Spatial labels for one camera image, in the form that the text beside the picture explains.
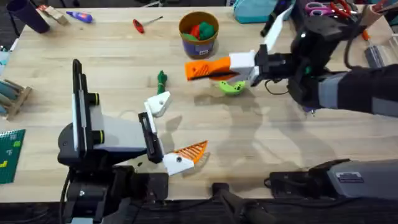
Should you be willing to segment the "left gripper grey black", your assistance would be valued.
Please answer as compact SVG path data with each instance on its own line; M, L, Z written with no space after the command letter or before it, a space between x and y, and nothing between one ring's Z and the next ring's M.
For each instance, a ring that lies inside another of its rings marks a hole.
M146 112L152 117L164 115L171 104L171 94L165 91L144 102ZM169 176L185 172L195 167L205 154L208 141L202 141L164 155L162 143L150 126L146 112L138 114L138 121L115 118L102 114L101 107L90 109L91 127L104 131L104 143L82 153L75 148L74 123L64 127L58 137L58 162L65 166L113 166L139 156L162 162Z

